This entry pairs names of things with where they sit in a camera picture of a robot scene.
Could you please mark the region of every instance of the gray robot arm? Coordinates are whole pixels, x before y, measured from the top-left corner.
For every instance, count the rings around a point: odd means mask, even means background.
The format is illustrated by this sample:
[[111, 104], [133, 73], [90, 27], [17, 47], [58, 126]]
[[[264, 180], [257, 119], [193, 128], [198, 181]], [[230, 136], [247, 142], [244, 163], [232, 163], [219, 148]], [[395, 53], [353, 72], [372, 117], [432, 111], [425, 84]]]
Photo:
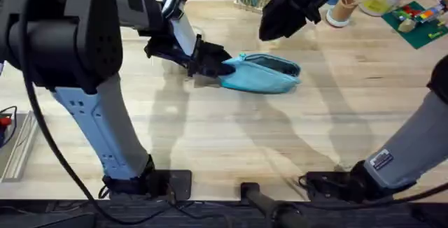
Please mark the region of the gray robot arm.
[[448, 55], [435, 67], [422, 105], [386, 144], [348, 173], [309, 172], [311, 199], [335, 197], [362, 202], [415, 185], [448, 158]]

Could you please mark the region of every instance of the wooden table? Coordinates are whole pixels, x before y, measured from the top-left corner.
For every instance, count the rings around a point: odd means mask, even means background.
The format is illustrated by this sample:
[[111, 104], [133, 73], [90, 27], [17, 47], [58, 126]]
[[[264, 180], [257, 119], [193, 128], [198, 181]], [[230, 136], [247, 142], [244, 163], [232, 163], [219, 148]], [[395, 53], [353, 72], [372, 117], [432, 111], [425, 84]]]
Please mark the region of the wooden table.
[[[186, 13], [198, 33], [232, 55], [266, 52], [299, 63], [296, 91], [249, 94], [187, 79], [171, 62], [147, 59], [146, 38], [122, 30], [122, 91], [136, 132], [157, 168], [193, 172], [192, 199], [235, 200], [248, 181], [276, 199], [306, 199], [297, 176], [350, 169], [381, 147], [421, 104], [433, 67], [447, 54], [448, 37], [414, 50], [381, 18], [360, 11], [344, 29], [308, 24], [291, 38], [261, 42], [260, 15], [232, 1], [189, 0]], [[7, 66], [0, 87], [0, 108], [30, 109], [19, 71]], [[49, 92], [37, 92], [58, 146], [96, 195], [103, 173], [94, 150]], [[447, 172], [447, 163], [439, 165], [401, 196], [445, 182]], [[0, 199], [84, 196], [40, 135], [22, 181], [0, 184]], [[427, 201], [448, 201], [448, 194]]]

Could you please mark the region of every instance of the black cable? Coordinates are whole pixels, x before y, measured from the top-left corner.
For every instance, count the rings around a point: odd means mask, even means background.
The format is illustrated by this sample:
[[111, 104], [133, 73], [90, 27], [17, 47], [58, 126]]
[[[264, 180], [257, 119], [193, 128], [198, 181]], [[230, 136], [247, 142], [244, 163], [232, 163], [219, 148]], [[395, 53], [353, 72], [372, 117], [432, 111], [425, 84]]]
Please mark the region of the black cable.
[[6, 111], [10, 110], [10, 109], [14, 109], [14, 113], [13, 113], [13, 117], [14, 117], [14, 127], [13, 130], [11, 132], [11, 134], [9, 135], [9, 137], [3, 142], [2, 145], [0, 145], [0, 147], [5, 146], [6, 144], [9, 143], [9, 141], [14, 137], [15, 134], [15, 130], [17, 129], [17, 106], [10, 106], [8, 108], [3, 109], [2, 111], [0, 111], [1, 113], [5, 113]]
[[438, 187], [435, 187], [431, 190], [427, 190], [425, 192], [422, 192], [420, 194], [415, 194], [413, 196], [404, 197], [402, 199], [393, 199], [388, 201], [382, 201], [377, 203], [371, 203], [371, 204], [356, 204], [356, 205], [350, 205], [350, 206], [318, 206], [314, 204], [309, 204], [306, 202], [297, 202], [295, 205], [298, 206], [304, 206], [307, 208], [315, 208], [319, 210], [325, 210], [325, 211], [354, 211], [354, 210], [362, 210], [366, 208], [379, 208], [379, 207], [387, 207], [392, 206], [396, 204], [404, 204], [411, 201], [417, 201], [420, 199], [425, 199], [426, 197], [431, 197], [435, 194], [439, 194], [441, 192], [444, 192], [445, 190], [448, 190], [448, 183], [444, 183]]
[[131, 222], [114, 218], [99, 206], [99, 204], [95, 201], [92, 194], [90, 194], [88, 188], [84, 185], [83, 181], [78, 177], [78, 175], [75, 173], [75, 171], [71, 168], [70, 164], [67, 162], [64, 155], [61, 153], [61, 151], [57, 147], [57, 144], [56, 144], [55, 140], [53, 139], [53, 137], [50, 133], [50, 130], [48, 129], [48, 126], [46, 124], [46, 121], [45, 121], [42, 111], [41, 111], [41, 107], [39, 106], [39, 102], [37, 100], [36, 93], [34, 91], [32, 80], [30, 78], [29, 62], [27, 60], [27, 52], [28, 52], [28, 50], [27, 50], [27, 27], [28, 27], [27, 21], [28, 21], [28, 10], [30, 7], [30, 3], [31, 3], [31, 0], [24, 0], [24, 5], [22, 7], [22, 13], [19, 15], [19, 22], [18, 22], [19, 62], [20, 62], [20, 66], [22, 69], [22, 75], [23, 75], [25, 87], [27, 88], [29, 102], [31, 103], [31, 107], [34, 111], [36, 121], [38, 122], [38, 125], [41, 128], [43, 136], [45, 137], [46, 141], [48, 142], [50, 149], [55, 154], [59, 163], [62, 165], [62, 167], [64, 167], [65, 171], [75, 181], [77, 186], [81, 189], [81, 191], [87, 197], [88, 201], [93, 205], [95, 210], [98, 211], [101, 215], [103, 215], [107, 220], [118, 223], [120, 225], [138, 225], [138, 224], [146, 222], [146, 221], [154, 218], [155, 216], [169, 210], [167, 208], [167, 209], [158, 211], [158, 212], [152, 214], [151, 216], [144, 218], [142, 220], [131, 221]]
[[204, 220], [204, 219], [209, 219], [209, 218], [224, 218], [226, 223], [227, 223], [227, 228], [232, 228], [232, 221], [231, 219], [226, 216], [225, 214], [209, 214], [209, 215], [200, 215], [200, 216], [196, 216], [193, 214], [188, 213], [187, 211], [183, 210], [182, 208], [179, 208], [177, 205], [175, 204], [171, 204], [169, 203], [169, 205], [174, 208], [174, 210], [186, 215], [189, 218], [192, 218], [194, 220]]

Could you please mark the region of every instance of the blue pouch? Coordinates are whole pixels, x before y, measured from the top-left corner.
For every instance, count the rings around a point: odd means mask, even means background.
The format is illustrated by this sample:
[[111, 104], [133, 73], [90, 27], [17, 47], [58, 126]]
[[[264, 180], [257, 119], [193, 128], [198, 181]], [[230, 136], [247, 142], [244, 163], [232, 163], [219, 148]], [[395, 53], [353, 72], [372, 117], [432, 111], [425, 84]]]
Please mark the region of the blue pouch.
[[289, 92], [300, 83], [300, 67], [296, 63], [268, 54], [240, 54], [223, 64], [235, 67], [234, 73], [219, 76], [225, 88], [278, 94]]

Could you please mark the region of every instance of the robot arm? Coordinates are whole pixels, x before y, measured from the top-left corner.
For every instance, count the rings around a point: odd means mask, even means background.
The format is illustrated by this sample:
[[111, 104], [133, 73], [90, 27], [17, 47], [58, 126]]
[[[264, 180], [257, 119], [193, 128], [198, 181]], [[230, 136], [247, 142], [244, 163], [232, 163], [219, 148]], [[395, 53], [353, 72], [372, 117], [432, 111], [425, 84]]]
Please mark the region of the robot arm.
[[[26, 0], [5, 0], [0, 17], [0, 53], [17, 59], [18, 17]], [[231, 73], [222, 46], [196, 36], [183, 5], [186, 0], [31, 0], [27, 61], [30, 79], [47, 88], [73, 116], [94, 148], [112, 193], [188, 199], [190, 171], [156, 170], [140, 144], [120, 90], [123, 62], [120, 25], [151, 36], [148, 56], [166, 57], [189, 74]]]
[[417, 112], [386, 144], [348, 173], [309, 172], [310, 199], [363, 202], [402, 192], [448, 158], [448, 56], [435, 67]]

